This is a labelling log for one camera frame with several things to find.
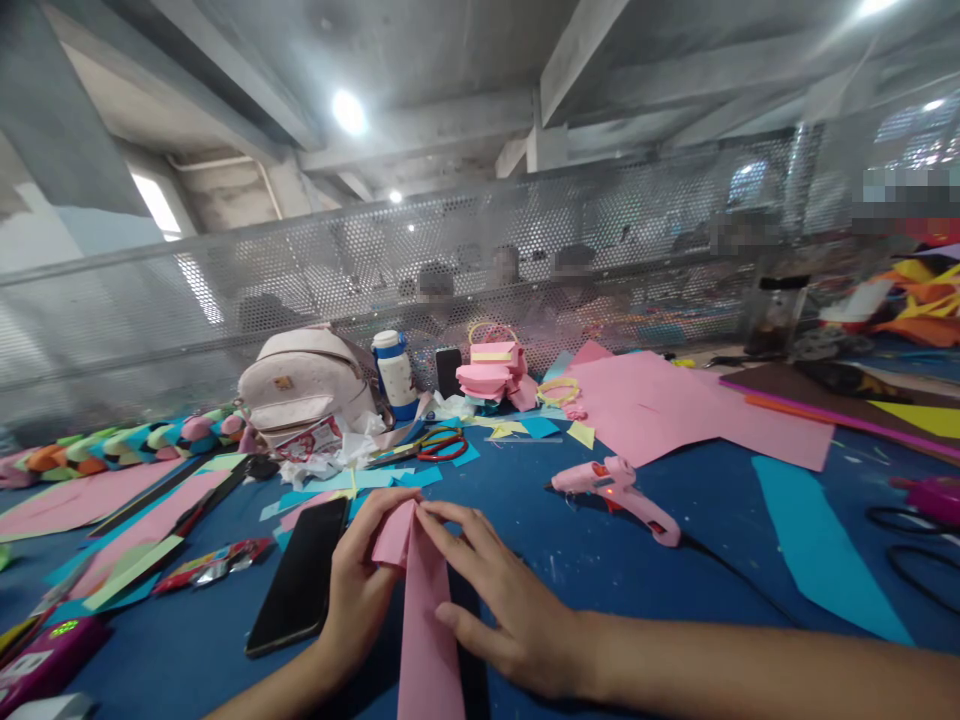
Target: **pipe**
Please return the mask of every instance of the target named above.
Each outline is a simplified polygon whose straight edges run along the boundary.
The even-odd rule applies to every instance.
[[[267,194],[270,196],[270,202],[273,204],[273,210],[277,213],[277,220],[283,220],[283,213],[280,212],[280,204],[277,202],[277,195],[273,191],[273,184],[270,182],[270,176],[267,175],[266,168],[263,167],[263,163],[259,160],[254,160],[252,157],[247,155],[239,155],[232,158],[224,158],[222,160],[207,160],[206,162],[193,163],[192,165],[181,165],[174,158],[173,155],[164,156],[170,167],[172,167],[177,172],[196,172],[197,170],[215,170],[216,168],[230,167],[231,165],[242,165],[243,163],[256,163],[257,169],[260,172],[260,177],[263,178],[263,184],[267,186]]]

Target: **phone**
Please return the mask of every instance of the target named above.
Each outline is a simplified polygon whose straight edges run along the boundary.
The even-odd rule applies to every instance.
[[[463,395],[460,381],[457,380],[457,368],[463,365],[463,356],[459,348],[437,350],[437,391],[445,398],[451,395]]]
[[[346,525],[347,507],[347,499],[338,498],[300,514],[247,639],[247,657],[267,655],[323,629],[333,550]]]

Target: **craft table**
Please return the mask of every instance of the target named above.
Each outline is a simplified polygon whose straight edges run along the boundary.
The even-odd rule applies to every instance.
[[[558,422],[566,428],[567,423]],[[657,545],[622,517],[572,510],[543,490],[554,473],[608,453],[590,452],[563,435],[562,444],[484,442],[489,429],[468,428],[481,458],[456,468],[443,466],[444,480],[425,489],[431,499],[481,508],[508,547],[574,608],[634,617],[783,626],[782,618],[743,582],[690,550]],[[884,557],[895,542],[930,543],[960,560],[960,548],[943,539],[904,540],[864,520],[870,505],[900,505],[902,493],[888,487],[894,475],[921,479],[960,474],[957,468],[867,435],[838,428],[820,476],[828,499],[851,540],[887,593],[920,647],[960,653],[960,619],[898,579]],[[673,514],[684,530],[749,575],[810,629],[848,635],[862,631],[805,600],[778,551],[752,453],[722,440],[687,447],[638,471],[639,485]],[[261,509],[288,487],[279,481],[238,487],[188,539],[184,559],[227,543],[268,536],[277,518],[259,522]],[[32,490],[0,493],[0,510]],[[16,564],[0,573],[0,626],[22,620],[46,590],[42,578],[67,560],[85,537],[79,530],[17,542]],[[259,660],[243,653],[246,634],[279,562],[263,564],[212,587],[151,598],[126,608],[110,625],[113,637],[70,687],[101,703],[98,720],[198,718],[279,668],[306,645]],[[941,592],[960,595],[960,582],[935,574]],[[489,621],[489,614],[484,609]],[[324,708],[324,718],[396,717],[400,663],[402,589],[398,588],[383,633],[362,671]],[[549,718],[583,710],[548,703],[487,671],[489,716]],[[477,708],[483,717],[483,708]],[[607,717],[588,708],[578,717]]]

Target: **forearm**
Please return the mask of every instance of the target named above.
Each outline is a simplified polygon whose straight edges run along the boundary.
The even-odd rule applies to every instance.
[[[960,659],[795,630],[583,613],[578,694],[685,720],[956,717]]]
[[[322,705],[339,689],[341,671],[319,641],[208,715],[206,720],[294,720]]]

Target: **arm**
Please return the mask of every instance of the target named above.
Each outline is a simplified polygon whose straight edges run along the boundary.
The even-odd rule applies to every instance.
[[[455,538],[431,513],[459,523]],[[496,616],[493,629],[444,603],[437,618],[512,681],[688,720],[955,717],[960,659],[794,630],[577,613],[477,510],[423,503],[417,517]]]
[[[207,720],[293,720],[322,705],[370,653],[400,577],[368,561],[384,515],[417,497],[418,488],[376,490],[340,538],[330,571],[330,610],[317,641]]]

